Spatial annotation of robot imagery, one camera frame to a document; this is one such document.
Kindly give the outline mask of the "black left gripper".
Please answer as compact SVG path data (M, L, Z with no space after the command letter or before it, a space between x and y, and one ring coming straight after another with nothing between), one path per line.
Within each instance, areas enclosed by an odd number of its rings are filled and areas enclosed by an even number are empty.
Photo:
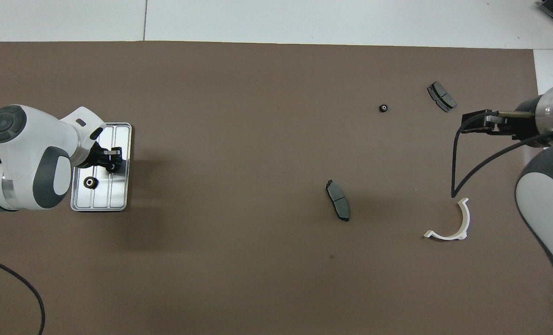
M122 159L122 148L112 147L107 149L101 146L92 146L88 155L88 166L102 166L109 174L112 173L112 167L114 167L115 173L121 173L125 167Z

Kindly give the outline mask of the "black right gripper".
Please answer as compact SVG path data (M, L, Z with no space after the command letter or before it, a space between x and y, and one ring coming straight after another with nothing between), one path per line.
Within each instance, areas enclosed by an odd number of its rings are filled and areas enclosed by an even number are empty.
M533 114L489 116L489 112L476 111L463 114L461 116L461 133L488 132L489 135L511 136L512 139L528 139L538 135L538 128Z

